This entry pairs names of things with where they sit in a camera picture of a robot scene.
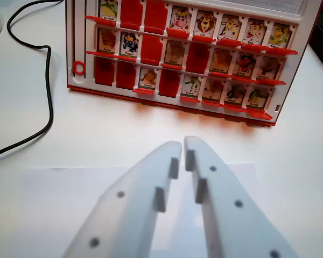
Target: white plastic frame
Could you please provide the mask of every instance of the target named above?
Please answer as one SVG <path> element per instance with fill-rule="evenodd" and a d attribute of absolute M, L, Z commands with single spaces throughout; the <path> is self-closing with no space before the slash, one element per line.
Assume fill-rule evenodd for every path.
<path fill-rule="evenodd" d="M 140 26 L 139 31 L 120 28 L 121 20 L 120 20 L 120 14 L 121 14 L 121 0 L 118 0 L 118 15 L 117 15 L 117 21 L 116 21 L 116 27 L 110 27 L 110 26 L 102 26 L 102 25 L 96 25 L 95 22 L 85 19 L 85 15 L 90 15 L 97 17 L 98 14 L 98 0 L 67 0 L 66 1 L 66 13 L 67 13 L 67 81 L 70 86 L 75 86 L 79 88 L 85 88 L 85 89 L 91 89 L 96 91 L 103 91 L 108 92 L 111 94 L 117 94 L 122 96 L 128 96 L 133 98 L 140 98 L 140 99 L 147 99 L 155 102 L 161 102 L 161 103 L 167 103 L 172 104 L 176 106 L 184 106 L 186 108 L 193 108 L 203 111 L 210 111 L 210 112 L 216 112 L 221 114 L 228 114 L 231 116 L 241 117 L 241 118 L 248 118 L 248 119 L 254 119 L 254 120 L 260 120 L 260 121 L 267 121 L 264 119 L 256 119 L 245 112 L 236 112 L 231 111 L 228 109 L 225 109 L 223 107 L 212 107 L 208 105 L 202 105 L 201 103 L 187 103 L 184 101 L 180 101 L 180 91 L 182 86 L 182 81 L 185 74 L 191 74 L 203 78 L 210 77 L 208 76 L 209 72 L 209 65 L 212 60 L 213 55 L 213 48 L 223 48 L 223 49 L 230 49 L 232 48 L 226 48 L 223 46 L 217 46 L 216 42 L 213 42 L 211 44 L 207 44 L 210 46 L 210 56 L 208 60 L 208 64 L 205 70 L 204 74 L 195 74 L 195 73 L 189 73 L 186 72 L 186 61 L 187 61 L 187 54 L 188 54 L 188 47 L 192 40 L 192 34 L 194 31 L 195 26 L 195 20 L 196 20 L 196 14 L 198 10 L 207 10 L 207 11 L 213 11 L 214 16 L 217 18 L 213 38 L 216 39 L 218 33 L 219 33 L 219 25 L 221 22 L 221 18 L 223 14 L 229 14 L 229 15 L 237 15 L 240 18 L 240 21 L 242 22 L 240 33 L 238 35 L 238 40 L 241 40 L 243 38 L 245 27 L 247 24 L 247 21 L 249 18 L 256 18 L 256 19 L 262 19 L 265 21 L 265 25 L 267 26 L 267 31 L 265 33 L 262 45 L 266 45 L 268 42 L 268 38 L 271 33 L 271 29 L 274 23 L 281 23 L 281 24 L 288 24 L 291 25 L 290 29 L 292 30 L 292 35 L 290 38 L 290 41 L 288 43 L 287 48 L 293 49 L 298 52 L 298 55 L 288 56 L 286 58 L 283 58 L 281 56 L 271 55 L 271 54 L 265 54 L 263 52 L 259 53 L 260 56 L 267 55 L 270 57 L 277 57 L 282 58 L 284 60 L 284 64 L 282 64 L 279 73 L 276 77 L 276 79 L 286 82 L 286 85 L 280 85 L 275 86 L 275 89 L 273 90 L 273 97 L 269 98 L 268 103 L 266 105 L 265 111 L 268 113 L 272 119 L 267 121 L 274 123 L 277 120 L 277 117 L 279 115 L 280 108 L 279 106 L 282 106 L 284 103 L 284 100 L 286 98 L 286 95 L 288 93 L 288 90 L 291 86 L 291 83 L 293 81 L 293 78 L 296 74 L 296 71 L 298 69 L 301 57 L 303 55 L 303 52 L 305 50 L 305 47 L 307 45 L 308 38 L 310 36 L 315 18 L 317 16 L 318 10 L 320 8 L 321 0 L 311 0 L 311 1 L 305 1 L 303 3 L 303 6 L 301 8 L 301 12 L 299 15 L 291 14 L 291 13 L 285 13 L 285 12 L 279 12 L 269 9 L 263 9 L 263 8 L 257 8 L 254 6 L 247 6 L 247 5 L 241 5 L 236 3 L 228 3 L 228 2 L 222 2 L 217 0 L 178 0 L 178 1 L 165 1 L 165 4 L 168 4 L 166 8 L 168 9 L 168 15 L 166 20 L 166 27 L 164 30 L 163 35 L 153 34 L 153 33 L 147 33 L 144 32 L 144 16 L 145 16 L 145 10 L 146 10 L 146 0 L 141 3 L 143 5 L 143 19 L 142 24 Z M 171 11 L 173 5 L 180 5 L 184 7 L 189 8 L 189 12 L 192 14 L 192 19 L 190 22 L 189 27 L 189 37 L 187 40 L 177 39 L 169 37 L 166 33 L 166 28 L 170 24 L 171 19 Z M 141 44 L 142 44 L 142 37 L 144 34 L 150 34 L 150 35 L 156 35 L 160 38 L 163 38 L 163 52 L 161 55 L 161 60 L 158 66 L 159 72 L 161 72 L 161 69 L 163 68 L 160 64 L 164 61 L 165 56 L 165 48 L 166 48 L 166 41 L 167 39 L 175 40 L 175 41 L 182 41 L 187 42 L 188 47 L 186 48 L 186 52 L 183 59 L 183 66 L 181 73 L 181 80 L 179 83 L 179 89 L 178 93 L 176 95 L 176 98 L 170 98 L 170 97 L 164 97 L 158 95 L 158 89 L 159 84 L 156 85 L 156 90 L 154 95 L 143 95 L 133 92 L 132 90 L 127 89 L 120 89 L 116 87 L 116 66 L 117 62 L 115 62 L 115 78 L 114 83 L 111 87 L 96 84 L 94 79 L 94 56 L 91 54 L 85 54 L 86 51 L 96 51 L 96 35 L 97 35 L 97 27 L 105 27 L 109 29 L 117 30 L 117 33 L 120 35 L 121 31 L 124 32 L 131 32 L 135 34 L 140 34 L 141 38 L 139 38 L 139 52 L 138 52 L 138 58 L 136 60 L 136 82 L 138 82 L 139 79 L 139 70 L 140 66 L 146 66 L 151 68 L 156 68 L 156 66 L 151 66 L 148 64 L 141 64 L 141 60 L 139 58 L 141 53 Z M 116 41 L 116 52 L 119 52 L 120 50 L 120 41 Z M 235 49 L 235 51 L 240 52 L 246 52 L 250 53 L 250 51 L 242 49 L 240 50 L 239 47 Z M 80 61 L 83 62 L 86 66 L 86 73 L 85 75 L 77 75 L 73 72 L 73 63 L 74 61 Z M 255 70 L 252 72 L 252 79 L 254 79 L 254 76 L 256 75 Z M 203 93 L 203 86 L 201 85 L 201 89 L 199 92 L 198 99 L 202 99 L 202 93 Z"/>

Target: cartoon animal card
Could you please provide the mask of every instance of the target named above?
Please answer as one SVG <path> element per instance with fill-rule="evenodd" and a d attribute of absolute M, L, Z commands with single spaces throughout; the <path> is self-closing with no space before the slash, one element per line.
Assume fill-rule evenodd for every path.
<path fill-rule="evenodd" d="M 257 79 L 275 79 L 280 68 L 280 63 L 277 58 L 270 58 L 269 56 L 264 56 L 262 58 L 262 63 L 258 69 L 256 78 Z"/>
<path fill-rule="evenodd" d="M 138 46 L 139 40 L 136 38 L 135 34 L 121 32 L 121 55 L 137 57 Z"/>
<path fill-rule="evenodd" d="M 255 63 L 256 59 L 253 54 L 239 53 L 233 69 L 233 74 L 251 76 Z"/>
<path fill-rule="evenodd" d="M 99 0 L 99 17 L 116 21 L 118 4 L 116 0 Z"/>
<path fill-rule="evenodd" d="M 221 84 L 220 81 L 207 79 L 202 99 L 219 102 L 223 88 L 224 86 Z"/>
<path fill-rule="evenodd" d="M 98 28 L 98 50 L 108 53 L 115 52 L 116 35 L 107 28 Z"/>
<path fill-rule="evenodd" d="M 141 67 L 139 88 L 154 90 L 157 84 L 157 76 L 156 69 Z"/>
<path fill-rule="evenodd" d="M 218 39 L 237 40 L 241 26 L 242 26 L 242 23 L 239 21 L 238 16 L 223 15 L 220 28 L 219 28 Z"/>
<path fill-rule="evenodd" d="M 164 63 L 182 66 L 185 47 L 182 42 L 168 40 L 166 43 Z"/>
<path fill-rule="evenodd" d="M 231 64 L 231 59 L 232 56 L 229 50 L 220 48 L 214 49 L 209 71 L 215 71 L 226 74 Z"/>
<path fill-rule="evenodd" d="M 201 82 L 198 76 L 184 76 L 181 95 L 186 97 L 197 98 L 200 90 Z"/>
<path fill-rule="evenodd" d="M 260 45 L 265 31 L 266 27 L 263 20 L 249 19 L 242 42 L 244 44 Z"/>
<path fill-rule="evenodd" d="M 269 97 L 268 89 L 255 88 L 249 95 L 247 106 L 263 109 Z"/>
<path fill-rule="evenodd" d="M 246 91 L 243 84 L 232 84 L 226 93 L 224 103 L 241 105 Z"/>
<path fill-rule="evenodd" d="M 275 23 L 270 34 L 267 46 L 286 48 L 292 32 L 289 25 Z"/>
<path fill-rule="evenodd" d="M 174 6 L 172 8 L 170 28 L 178 28 L 188 32 L 191 18 L 188 8 Z"/>
<path fill-rule="evenodd" d="M 194 35 L 212 37 L 215 23 L 216 18 L 213 16 L 213 12 L 199 10 L 196 17 Z"/>

